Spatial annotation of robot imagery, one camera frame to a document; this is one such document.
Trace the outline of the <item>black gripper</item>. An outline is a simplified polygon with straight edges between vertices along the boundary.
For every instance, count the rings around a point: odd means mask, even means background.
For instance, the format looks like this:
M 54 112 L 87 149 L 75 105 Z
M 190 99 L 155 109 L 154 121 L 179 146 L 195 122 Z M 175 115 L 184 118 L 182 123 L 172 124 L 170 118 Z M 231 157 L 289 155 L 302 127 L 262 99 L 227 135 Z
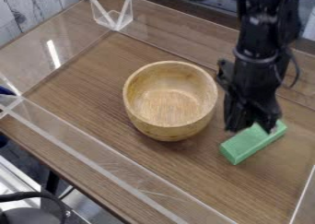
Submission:
M 285 80 L 291 51 L 281 49 L 262 58 L 238 50 L 233 53 L 235 62 L 220 59 L 216 75 L 216 82 L 226 91 L 226 130 L 238 133 L 257 122 L 270 134 L 282 117 L 277 90 Z

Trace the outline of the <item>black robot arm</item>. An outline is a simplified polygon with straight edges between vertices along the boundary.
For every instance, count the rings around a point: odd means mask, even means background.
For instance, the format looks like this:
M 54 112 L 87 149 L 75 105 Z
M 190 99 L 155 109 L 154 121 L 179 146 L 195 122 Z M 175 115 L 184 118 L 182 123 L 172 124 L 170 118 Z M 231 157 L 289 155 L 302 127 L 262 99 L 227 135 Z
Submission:
M 299 0 L 237 0 L 241 33 L 235 60 L 218 61 L 216 82 L 226 91 L 226 129 L 258 124 L 270 132 L 282 117 L 277 91 L 290 65 L 298 65 L 291 43 L 302 28 Z

